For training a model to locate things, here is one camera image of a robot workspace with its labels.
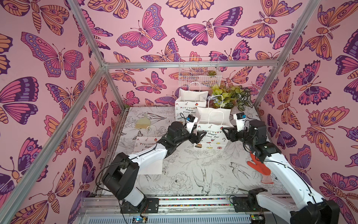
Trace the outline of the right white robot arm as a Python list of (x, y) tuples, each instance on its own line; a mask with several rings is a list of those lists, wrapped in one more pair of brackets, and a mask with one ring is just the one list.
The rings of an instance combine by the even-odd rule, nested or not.
[(250, 153), (283, 184), (294, 204), (264, 190), (252, 194), (252, 200), (289, 224), (338, 223), (338, 204), (324, 199), (293, 169), (278, 147), (267, 140), (265, 123), (251, 120), (249, 127), (244, 125), (243, 120), (237, 120), (236, 126), (223, 127), (222, 131), (229, 141), (241, 141), (244, 146), (249, 147)]

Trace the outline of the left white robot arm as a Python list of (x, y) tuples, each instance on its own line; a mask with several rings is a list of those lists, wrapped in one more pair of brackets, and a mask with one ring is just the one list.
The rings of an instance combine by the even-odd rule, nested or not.
[(195, 127), (194, 122), (183, 125), (175, 121), (153, 147), (131, 155), (118, 154), (112, 163), (104, 168), (102, 183), (118, 201), (128, 202), (138, 212), (144, 211), (147, 197), (135, 187), (139, 172), (171, 156), (177, 147), (186, 141), (200, 143), (207, 132), (194, 132)]

